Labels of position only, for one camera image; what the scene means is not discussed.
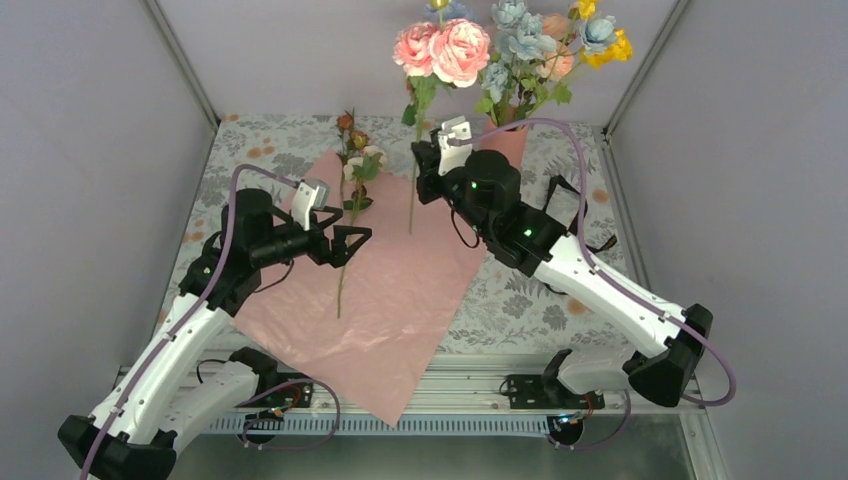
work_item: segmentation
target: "yellow flower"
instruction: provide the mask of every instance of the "yellow flower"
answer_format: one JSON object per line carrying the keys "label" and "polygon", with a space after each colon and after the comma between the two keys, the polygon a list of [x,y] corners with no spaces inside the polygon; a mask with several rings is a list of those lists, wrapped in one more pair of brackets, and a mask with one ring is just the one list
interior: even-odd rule
{"label": "yellow flower", "polygon": [[618,40],[609,46],[604,53],[597,55],[586,55],[586,50],[580,50],[580,59],[591,65],[593,68],[601,68],[601,65],[607,64],[613,60],[626,62],[633,56],[633,46],[630,45],[630,40],[624,34],[624,29],[616,30],[615,35]]}
{"label": "yellow flower", "polygon": [[577,11],[580,18],[589,18],[595,13],[595,3],[600,0],[577,0]]}

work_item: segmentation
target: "floor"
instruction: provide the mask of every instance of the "floor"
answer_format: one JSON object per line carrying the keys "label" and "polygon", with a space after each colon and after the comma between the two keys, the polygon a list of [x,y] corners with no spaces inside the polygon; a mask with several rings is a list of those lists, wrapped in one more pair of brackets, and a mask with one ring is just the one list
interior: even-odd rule
{"label": "floor", "polygon": [[[620,419],[587,422],[584,441],[609,435]],[[275,442],[310,439],[278,438]],[[235,437],[201,436],[180,457],[172,480],[684,480],[691,473],[680,422],[637,416],[608,447],[571,453],[542,439],[338,437],[306,453],[245,450]]]}

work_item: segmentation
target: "pink rose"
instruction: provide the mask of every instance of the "pink rose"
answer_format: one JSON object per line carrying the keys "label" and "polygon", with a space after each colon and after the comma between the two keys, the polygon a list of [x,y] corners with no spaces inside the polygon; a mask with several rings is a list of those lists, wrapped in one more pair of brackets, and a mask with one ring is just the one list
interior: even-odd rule
{"label": "pink rose", "polygon": [[451,20],[430,38],[430,55],[433,72],[441,81],[470,87],[489,62],[489,36],[476,23]]}
{"label": "pink rose", "polygon": [[430,39],[438,31],[432,23],[420,22],[398,34],[393,59],[398,65],[403,65],[408,76],[426,77],[433,73]]}
{"label": "pink rose", "polygon": [[536,73],[542,77],[558,82],[574,67],[574,54],[560,46],[557,53],[545,55],[545,63],[536,67]]}
{"label": "pink rose", "polygon": [[542,33],[554,37],[554,40],[562,40],[568,34],[570,23],[568,17],[559,13],[545,15],[542,19]]}

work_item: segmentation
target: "artificial flower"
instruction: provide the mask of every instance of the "artificial flower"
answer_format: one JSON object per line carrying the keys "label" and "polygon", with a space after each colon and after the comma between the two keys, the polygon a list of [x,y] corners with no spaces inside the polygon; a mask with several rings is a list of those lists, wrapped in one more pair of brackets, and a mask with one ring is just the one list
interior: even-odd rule
{"label": "artificial flower", "polygon": [[509,70],[502,62],[492,63],[483,72],[483,90],[489,92],[492,101],[499,103],[503,98],[506,83],[509,80]]}
{"label": "artificial flower", "polygon": [[573,67],[574,55],[564,45],[560,45],[556,53],[552,52],[545,55],[545,63],[536,67],[536,73],[543,78],[558,82]]}
{"label": "artificial flower", "polygon": [[477,15],[464,4],[451,1],[447,7],[442,9],[442,18],[439,18],[439,9],[434,8],[432,5],[427,5],[427,12],[425,14],[425,18],[427,21],[432,23],[439,23],[439,20],[443,22],[447,22],[450,20],[456,20],[457,18],[464,18],[466,20],[477,23]]}
{"label": "artificial flower", "polygon": [[336,120],[336,125],[342,130],[349,130],[353,126],[353,117],[345,113]]}
{"label": "artificial flower", "polygon": [[515,33],[507,36],[506,41],[508,51],[521,60],[541,60],[546,52],[555,51],[557,45],[553,37],[542,33],[542,16],[529,13],[524,14]]}
{"label": "artificial flower", "polygon": [[492,5],[492,20],[499,29],[515,27],[525,13],[527,4],[524,0],[500,0],[496,5]]}
{"label": "artificial flower", "polygon": [[633,46],[630,45],[630,40],[624,34],[624,29],[615,31],[617,38],[616,42],[607,48],[604,53],[597,55],[587,55],[585,51],[580,51],[580,59],[593,68],[601,68],[601,65],[609,63],[613,60],[626,62],[633,56]]}
{"label": "artificial flower", "polygon": [[489,36],[476,23],[451,20],[430,39],[430,55],[439,80],[470,87],[489,62]]}
{"label": "artificial flower", "polygon": [[571,21],[561,13],[552,13],[545,15],[542,19],[542,33],[552,37],[556,41],[561,41],[568,35],[568,27]]}
{"label": "artificial flower", "polygon": [[393,59],[408,76],[427,77],[433,73],[430,39],[438,31],[432,23],[419,22],[398,34]]}
{"label": "artificial flower", "polygon": [[589,18],[595,13],[595,4],[599,0],[577,0],[577,11],[580,18]]}
{"label": "artificial flower", "polygon": [[362,149],[361,153],[363,157],[375,157],[380,162],[380,168],[385,168],[386,162],[389,160],[386,151],[377,145],[368,145]]}
{"label": "artificial flower", "polygon": [[365,148],[365,145],[368,145],[368,135],[364,132],[360,132],[356,130],[350,134],[350,139],[353,140],[353,146],[356,147],[357,150],[362,150]]}
{"label": "artificial flower", "polygon": [[348,159],[345,166],[342,167],[342,172],[344,173],[345,181],[352,182],[354,180],[353,167],[361,167],[364,162],[365,159],[362,157],[353,157],[351,159]]}
{"label": "artificial flower", "polygon": [[610,45],[618,41],[615,35],[615,17],[593,16],[583,22],[577,30],[586,56],[604,53]]}

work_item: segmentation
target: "white flower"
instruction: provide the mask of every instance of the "white flower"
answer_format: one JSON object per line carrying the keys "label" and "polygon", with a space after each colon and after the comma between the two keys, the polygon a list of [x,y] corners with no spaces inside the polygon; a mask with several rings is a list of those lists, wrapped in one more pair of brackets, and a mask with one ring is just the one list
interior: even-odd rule
{"label": "white flower", "polygon": [[362,149],[362,156],[370,155],[375,156],[378,155],[377,161],[380,162],[380,168],[386,168],[386,162],[389,160],[389,156],[386,155],[386,151],[377,145],[368,145],[367,147]]}
{"label": "white flower", "polygon": [[353,167],[361,167],[363,162],[365,162],[365,159],[362,157],[354,157],[347,161],[344,168],[342,168],[346,181],[353,181]]}

